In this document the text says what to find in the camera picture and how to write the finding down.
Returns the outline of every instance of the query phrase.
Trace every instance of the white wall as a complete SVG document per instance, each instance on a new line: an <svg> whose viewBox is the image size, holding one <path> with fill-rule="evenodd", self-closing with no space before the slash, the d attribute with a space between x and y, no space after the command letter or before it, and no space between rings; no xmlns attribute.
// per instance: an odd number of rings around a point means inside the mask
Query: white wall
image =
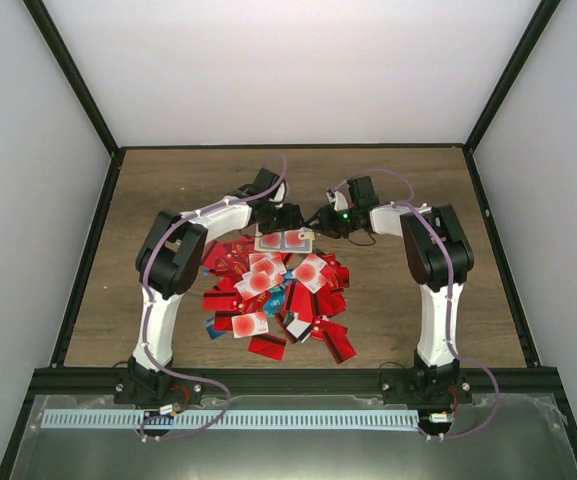
<svg viewBox="0 0 577 480"><path fill-rule="evenodd" d="M46 0L120 145L462 142L538 0Z"/></svg>
<svg viewBox="0 0 577 480"><path fill-rule="evenodd" d="M0 461L48 364L107 165L23 3L0 1Z"/></svg>
<svg viewBox="0 0 577 480"><path fill-rule="evenodd" d="M539 354L577 419L577 1L561 2L475 156Z"/></svg>

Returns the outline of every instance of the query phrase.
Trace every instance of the wooden floor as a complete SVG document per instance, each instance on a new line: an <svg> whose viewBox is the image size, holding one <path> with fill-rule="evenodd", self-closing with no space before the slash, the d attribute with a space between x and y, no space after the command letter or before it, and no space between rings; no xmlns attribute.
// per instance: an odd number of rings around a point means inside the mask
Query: wooden floor
<svg viewBox="0 0 577 480"><path fill-rule="evenodd" d="M132 150L121 175L99 244L66 364L112 365L127 359L138 337L141 292L134 260L159 210L191 210L215 202L252 181L269 151ZM308 217L326 201L325 190L373 166L405 174L415 203L451 203L475 253L459 305L458 348L462 355L495 367L524 366L479 207L459 149L312 149L283 152L290 161L289 201ZM281 166L277 162L275 170ZM382 202L405 198L397 179L373 180ZM354 239L367 240L363 232ZM410 277L403 242L378 236L373 247L318 237L351 272L347 311L336 317L349 328L357 356L342 367L376 367L386 360L411 364L420 334L419 287ZM184 297L175 327L175 365L210 367L334 367L318 341L288 344L276 362L247 351L248 340L227 334L210 340L201 295L214 278L200 276ZM271 322L272 328L278 327Z"/></svg>

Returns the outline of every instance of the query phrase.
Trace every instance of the cable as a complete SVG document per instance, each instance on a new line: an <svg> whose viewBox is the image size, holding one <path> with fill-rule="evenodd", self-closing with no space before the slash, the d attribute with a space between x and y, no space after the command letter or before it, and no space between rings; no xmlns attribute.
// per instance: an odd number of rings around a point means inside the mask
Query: cable
<svg viewBox="0 0 577 480"><path fill-rule="evenodd" d="M399 362L391 362L391 361L388 361L388 362L382 363L381 365L379 365L379 366L377 367L377 384L378 384L379 386L381 386L381 376L380 376L380 373L381 373L381 369L384 367L384 365L395 365L396 367L403 368L403 369L408 368L408 367L406 367L404 364L399 363Z"/></svg>
<svg viewBox="0 0 577 480"><path fill-rule="evenodd" d="M374 168L368 168L367 170L363 170L363 171L359 172L358 174L353 175L350 178L347 178L346 180L341 182L339 185L337 185L332 190L333 190L333 192L336 192L337 190L339 190L344 185L348 185L348 180L352 180L353 178L361 177L362 175L365 175L367 173L373 173L373 172L388 173L389 175L393 175L393 176L397 177L399 180L401 180L403 183L405 183L406 186L408 187L408 192L410 193L410 195L408 196L406 201L407 202L413 201L413 199L415 198L415 189L412 187L412 183L410 183L410 181L406 177L404 177L401 173L397 173L394 170L388 170L387 168L383 168L383 167L374 167Z"/></svg>
<svg viewBox="0 0 577 480"><path fill-rule="evenodd" d="M377 240L375 240L375 237L372 236L372 233L367 232L368 236L370 237L370 239L372 240L372 243L357 243L357 242L353 242L352 240L350 240L350 237L347 238L347 240L352 243L353 245L356 245L357 247L372 247L375 243L377 243Z"/></svg>
<svg viewBox="0 0 577 480"><path fill-rule="evenodd" d="M390 205L393 208L397 207L397 206L403 206L403 207L408 208L408 210L410 210L412 212L412 214L415 215L415 217L417 217L417 219L421 222L423 227L430 234L430 236L435 240L435 243L439 247L439 250L441 251L441 254L444 256L444 258L446 260L446 264L448 266L448 289L447 289L448 291L447 291L447 295L446 295L446 298L448 300L448 305L446 308L446 341L447 341L447 345L448 345L448 350L450 351L452 356L455 357L460 362L469 363L469 364L474 365L475 367L483 370L483 372L486 375L488 375L488 378L490 378L490 381L492 382L493 389L495 390L495 404L492 407L492 412L490 412L490 415L488 415L488 418L486 418L486 420L484 420L482 423L480 423L476 427L474 427L470 430L467 430L465 432L457 433L455 435L446 435L443 437L443 440L456 440L458 438L464 438L464 437L467 437L468 435L472 435L473 433L479 432L480 430L484 429L492 421L492 419L495 417L495 415L497 414L497 411L499 410L499 406L501 404L501 393L499 392L499 384L497 383L497 379L495 378L495 376L493 375L493 373L490 371L490 369L488 367L486 367L483 363L481 363L477 360L461 357L457 353L457 351L455 350L455 347L452 344L453 340L450 336L450 324L452 323L452 289L453 289L454 280L455 280L455 270L454 270L452 261L450 260L450 255L448 254L448 250L446 250L446 246L444 245L444 242L439 237L437 232L435 232L433 230L433 228L426 221L426 219L408 201L400 200L397 202L390 202ZM424 435L426 438L431 437L431 435L424 432L421 428L419 428L419 433Z"/></svg>
<svg viewBox="0 0 577 480"><path fill-rule="evenodd" d="M448 391L452 394L452 414L453 420L457 420L457 407L459 406L459 398L457 397L457 388L454 385L448 387Z"/></svg>
<svg viewBox="0 0 577 480"><path fill-rule="evenodd" d="M181 406L181 411L183 412L188 408L188 404L190 403L190 390L188 390L183 385L175 385L170 389L171 392L181 392L184 394L184 404Z"/></svg>
<svg viewBox="0 0 577 480"><path fill-rule="evenodd" d="M148 258L148 261L146 262L146 268L144 269L142 286L143 286L144 291L146 292L146 294L148 296L149 305L146 307L146 311L144 312L144 321L143 321L143 325L142 325L142 329L141 329L141 343L143 344L144 354L146 355L148 360L150 360L150 362L155 367L157 367L160 371L170 375L171 377L179 378L181 380L187 380L187 381L191 381L191 382L198 382L198 383L205 383L207 385L212 385L212 386L215 386L215 387L223 390L223 392L226 394L226 403L224 404L223 409L212 420L208 421L204 425L202 425L202 426L200 426L194 430L190 430L188 432L185 432L185 433L182 433L179 435L173 435L173 436L166 435L165 437L156 437L155 438L156 440L174 440L174 439L179 439L179 438L190 437L193 435L197 435L198 433L204 432L205 430L207 430L208 428L210 428L212 425L219 422L223 418L223 416L226 414L226 411L230 407L230 403L232 402L232 395L230 394L230 390L228 390L228 387L226 385L224 385L223 383L218 382L217 380L211 380L209 378L203 378L203 377L196 377L193 375L184 375L182 373L177 373L173 370L166 368L165 366L161 365L155 359L154 355L150 351L150 348L148 346L148 325L150 323L150 315L152 313L152 308L153 308L153 305L155 302L155 296L154 296L152 290L150 289L150 286L148 285L148 280L150 278L150 271L152 270L152 266L155 263L155 259L159 255L159 252L163 248L164 244L168 241L170 236L184 223L186 223L190 220L193 220L197 217L200 217L201 215L205 215L205 214L207 214L213 210L216 210L217 208L221 208L221 207L226 206L226 205L238 205L238 204L242 204L242 203L247 203L247 202L250 202L252 200L257 200L259 198L265 197L266 195L272 193L272 191L274 189L276 189L277 187L279 187L281 185L281 182L284 181L284 178L286 176L286 172L288 171L288 161L286 160L286 157L284 157L283 155L278 155L278 156L283 162L283 169L282 169L282 172L279 175L279 178L277 179L277 181L270 188L268 188L267 190L264 190L263 192L261 192L257 195L253 195L251 197L222 199L219 202L208 205L207 207L196 210L196 211L191 212L188 215L182 217L181 219L179 219L178 221L173 223L168 228L168 230L166 230L166 232L163 234L163 236L159 239L159 241L155 245L155 248L153 249L152 254ZM139 433L141 434L142 441L144 441L144 442L147 441L147 439L148 439L148 436L144 432L144 427L145 427L146 423L147 423L147 421L144 420L144 422L141 424L141 427L139 429Z"/></svg>

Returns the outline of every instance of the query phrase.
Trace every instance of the black metal frame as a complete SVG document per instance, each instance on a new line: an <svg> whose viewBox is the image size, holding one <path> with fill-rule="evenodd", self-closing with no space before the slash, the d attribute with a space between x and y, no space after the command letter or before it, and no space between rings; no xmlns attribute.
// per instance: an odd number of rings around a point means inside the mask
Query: black metal frame
<svg viewBox="0 0 577 480"><path fill-rule="evenodd" d="M566 415L568 424L566 432L573 447L577 459L577 425L572 411L568 405L566 394L561 384L559 374L555 368L543 367L539 363L539 357L535 348L530 328L526 322L517 289L505 257L501 240L495 226L494 219L486 199L484 188L473 159L473 152L490 126L495 114L499 110L504 98L508 94L512 84L516 80L521 68L526 62L530 52L536 45L541 33L546 28L552 17L559 0L542 0L533 15L526 31L517 45L508 65L506 66L497 86L495 87L488 103L482 111L473 131L466 144L326 144L326 145L220 145L220 146L148 146L148 147L123 147L119 148L106 125L96 103L88 90L77 66L70 56L57 28L52 22L50 15L41 0L24 0L24 4L37 23L37 26L52 50L57 62L62 68L64 75L70 82L75 94L79 98L82 107L86 111L91 123L97 131L100 139L107 148L111 162L104 182L103 190L99 199L97 210L94 215L92 226L86 241L84 253L73 290L68 301L68 306L61 330L52 355L52 368L38 369L30 383L28 393L22 404L20 414L12 433L8 448L4 455L0 479L9 478L14 466L15 457L21 438L30 415L32 402L37 395L112 395L120 382L125 369L121 368L71 368L64 366L64 359L68 350L72 332L74 329L81 301L86 288L88 277L92 268L95 253L112 195L119 177L121 165L129 149L295 149L295 148L461 148L464 153L466 166L471 176L473 187L481 208L482 217L486 225L488 236L492 245L493 253L501 275L504 290L508 299L510 310L515 322L519 341L528 367L523 369L492 369L500 388L507 393L551 393L554 395L560 411ZM204 376L217 379L231 389L234 395L375 395L382 396L385 402L396 403L396 395L383 394L382 381L395 381L399 375L398 370L393 369L175 369L180 373ZM492 387L486 375L478 370L462 369L471 393L490 393ZM207 394L218 394L210 388L205 390Z"/></svg>

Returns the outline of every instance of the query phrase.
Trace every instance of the blue card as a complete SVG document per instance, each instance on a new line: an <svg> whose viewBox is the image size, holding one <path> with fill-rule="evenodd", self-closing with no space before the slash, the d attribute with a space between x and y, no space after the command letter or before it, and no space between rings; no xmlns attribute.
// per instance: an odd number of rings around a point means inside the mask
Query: blue card
<svg viewBox="0 0 577 480"><path fill-rule="evenodd" d="M224 332L215 330L215 317L210 317L209 319L204 321L204 325L206 326L206 331L208 332L208 336L210 337L211 340L214 340L215 338L219 338L221 337Z"/></svg>
<svg viewBox="0 0 577 480"><path fill-rule="evenodd" d="M274 292L264 305L264 312L266 312L266 315L270 316L281 312L281 309L284 307L285 300L286 292L283 289L278 292Z"/></svg>

